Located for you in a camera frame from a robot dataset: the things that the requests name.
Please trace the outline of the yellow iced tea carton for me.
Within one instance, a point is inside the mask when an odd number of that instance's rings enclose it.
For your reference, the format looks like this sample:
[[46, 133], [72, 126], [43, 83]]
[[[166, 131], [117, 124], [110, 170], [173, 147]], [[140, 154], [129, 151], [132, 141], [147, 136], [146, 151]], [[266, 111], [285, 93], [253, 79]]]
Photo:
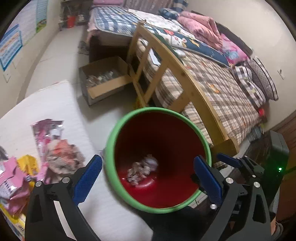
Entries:
[[25, 155], [17, 159], [17, 164], [20, 170], [25, 174], [27, 182], [37, 181], [39, 167], [36, 158], [30, 155]]

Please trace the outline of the yellow flattened box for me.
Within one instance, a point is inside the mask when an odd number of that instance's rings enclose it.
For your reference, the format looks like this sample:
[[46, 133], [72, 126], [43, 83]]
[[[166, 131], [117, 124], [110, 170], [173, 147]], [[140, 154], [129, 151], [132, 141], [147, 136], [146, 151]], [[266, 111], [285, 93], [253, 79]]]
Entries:
[[19, 238], [19, 240], [25, 240], [25, 222], [26, 222], [26, 216], [21, 213], [18, 215], [10, 215], [9, 212], [4, 208], [4, 206], [1, 204], [1, 212], [14, 232], [14, 234]]

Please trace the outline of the brown paper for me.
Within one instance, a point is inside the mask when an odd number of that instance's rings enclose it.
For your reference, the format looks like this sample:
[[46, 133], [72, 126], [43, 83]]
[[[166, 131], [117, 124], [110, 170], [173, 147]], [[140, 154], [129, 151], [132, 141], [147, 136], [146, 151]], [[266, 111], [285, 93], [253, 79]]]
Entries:
[[147, 155], [140, 162], [133, 162], [132, 167], [128, 169], [126, 181], [133, 186], [140, 184], [158, 167], [158, 161], [152, 155]]

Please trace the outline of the wall poster chart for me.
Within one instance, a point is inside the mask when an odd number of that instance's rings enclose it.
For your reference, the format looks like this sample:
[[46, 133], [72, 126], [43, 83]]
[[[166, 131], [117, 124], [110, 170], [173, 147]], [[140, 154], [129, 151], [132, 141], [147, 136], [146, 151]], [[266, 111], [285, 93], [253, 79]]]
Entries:
[[30, 1], [1, 39], [1, 67], [6, 70], [22, 47], [47, 25], [48, 0]]

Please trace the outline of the green rimmed red trash bin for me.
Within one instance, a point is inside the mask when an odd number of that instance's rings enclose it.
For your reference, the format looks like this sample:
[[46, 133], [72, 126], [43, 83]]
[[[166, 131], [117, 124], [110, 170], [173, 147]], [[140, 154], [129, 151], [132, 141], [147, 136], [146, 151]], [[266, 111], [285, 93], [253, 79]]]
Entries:
[[[127, 172], [151, 155], [157, 169], [133, 186]], [[211, 164], [209, 144], [189, 119], [165, 108], [140, 108], [122, 117], [107, 140], [104, 167], [115, 193], [131, 207], [155, 214], [191, 204], [199, 195], [193, 181], [194, 158]]]

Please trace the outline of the pink snack bag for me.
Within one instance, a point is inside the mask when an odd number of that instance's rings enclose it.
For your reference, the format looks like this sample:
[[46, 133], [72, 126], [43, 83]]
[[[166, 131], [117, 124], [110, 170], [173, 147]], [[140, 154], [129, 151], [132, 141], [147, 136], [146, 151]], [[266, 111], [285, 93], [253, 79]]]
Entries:
[[25, 173], [18, 167], [15, 157], [1, 161], [1, 205], [10, 215], [25, 207], [30, 195]]

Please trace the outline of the plaid pillow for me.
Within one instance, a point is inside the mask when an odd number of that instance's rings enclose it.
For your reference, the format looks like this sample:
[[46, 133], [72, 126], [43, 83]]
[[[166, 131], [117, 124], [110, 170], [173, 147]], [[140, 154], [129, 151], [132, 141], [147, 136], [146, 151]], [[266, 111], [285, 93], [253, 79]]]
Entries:
[[266, 97], [253, 81], [251, 70], [245, 66], [234, 66], [231, 72], [253, 107], [261, 108], [266, 103]]

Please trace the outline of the cardboard box on floor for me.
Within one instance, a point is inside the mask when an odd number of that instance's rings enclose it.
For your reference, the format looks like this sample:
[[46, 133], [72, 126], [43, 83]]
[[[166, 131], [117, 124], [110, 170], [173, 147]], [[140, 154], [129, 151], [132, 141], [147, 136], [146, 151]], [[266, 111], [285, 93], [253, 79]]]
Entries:
[[132, 82], [128, 64], [121, 57], [109, 57], [79, 68], [82, 95], [89, 106], [121, 91]]

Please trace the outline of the pink foil wrapper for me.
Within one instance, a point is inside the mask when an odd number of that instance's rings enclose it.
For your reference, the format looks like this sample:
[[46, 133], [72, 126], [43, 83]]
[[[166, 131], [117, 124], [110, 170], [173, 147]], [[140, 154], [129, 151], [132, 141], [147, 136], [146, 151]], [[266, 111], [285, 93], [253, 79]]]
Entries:
[[62, 138], [63, 124], [62, 120], [44, 119], [31, 125], [41, 160], [37, 180], [45, 184], [84, 167], [85, 157], [79, 148]]

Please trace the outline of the red bucket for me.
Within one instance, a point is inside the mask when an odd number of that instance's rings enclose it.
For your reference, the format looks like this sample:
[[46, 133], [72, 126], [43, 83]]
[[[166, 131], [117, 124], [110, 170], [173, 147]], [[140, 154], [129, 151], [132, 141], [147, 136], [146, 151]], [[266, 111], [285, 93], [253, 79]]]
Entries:
[[75, 21], [76, 21], [76, 16], [73, 15], [68, 15], [67, 16], [67, 28], [73, 28], [75, 27]]

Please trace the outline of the pink folded blanket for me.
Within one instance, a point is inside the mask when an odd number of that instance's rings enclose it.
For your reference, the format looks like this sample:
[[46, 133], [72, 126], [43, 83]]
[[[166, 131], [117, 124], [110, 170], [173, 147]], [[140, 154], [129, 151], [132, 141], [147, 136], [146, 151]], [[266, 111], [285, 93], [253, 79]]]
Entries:
[[220, 51], [223, 46], [221, 35], [215, 21], [209, 16], [203, 16], [183, 11], [177, 21], [189, 30], [196, 39]]

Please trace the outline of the blue plaid quilt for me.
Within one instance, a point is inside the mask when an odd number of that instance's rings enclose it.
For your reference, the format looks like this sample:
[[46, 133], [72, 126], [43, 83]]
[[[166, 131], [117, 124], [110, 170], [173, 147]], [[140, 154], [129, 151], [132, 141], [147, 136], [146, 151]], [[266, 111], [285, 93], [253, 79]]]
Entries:
[[88, 32], [102, 31], [122, 36], [133, 36], [140, 18], [121, 6], [93, 8], [88, 22]]

